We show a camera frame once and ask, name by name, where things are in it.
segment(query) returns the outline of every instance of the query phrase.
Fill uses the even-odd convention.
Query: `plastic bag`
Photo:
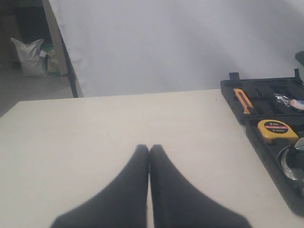
[[[11,38],[14,43],[23,74],[26,76],[47,76],[47,68],[45,59],[40,54],[40,46],[43,43],[43,39],[34,41],[31,44],[24,44],[14,38]]]

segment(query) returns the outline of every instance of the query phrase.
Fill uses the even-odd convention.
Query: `black tool case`
[[[273,182],[279,189],[287,205],[295,214],[304,216],[304,196],[294,181],[284,174],[280,159],[284,148],[290,145],[288,139],[275,139],[266,143],[257,124],[261,120],[278,120],[289,125],[299,138],[304,137],[304,111],[287,107],[275,99],[274,93],[283,94],[290,99],[304,100],[304,86],[299,70],[294,70],[294,77],[244,79],[239,73],[230,73],[230,80],[221,81],[221,91],[238,121],[246,126],[246,135],[267,169]],[[244,107],[236,97],[234,88],[242,89],[250,100],[255,112],[244,113]],[[298,153],[297,165],[304,170],[304,153]]]

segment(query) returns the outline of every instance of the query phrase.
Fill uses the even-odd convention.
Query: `tape measure label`
[[[284,124],[278,123],[278,122],[275,122],[275,121],[266,122],[264,124],[264,127],[268,131],[276,133],[276,134],[284,134],[284,133],[288,132],[288,128]]]

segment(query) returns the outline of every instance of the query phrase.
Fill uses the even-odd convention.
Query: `floor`
[[[72,97],[67,77],[25,77],[21,70],[0,70],[0,117],[19,101]]]

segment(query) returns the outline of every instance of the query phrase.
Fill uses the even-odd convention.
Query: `white wall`
[[[84,96],[292,76],[302,0],[50,0]]]

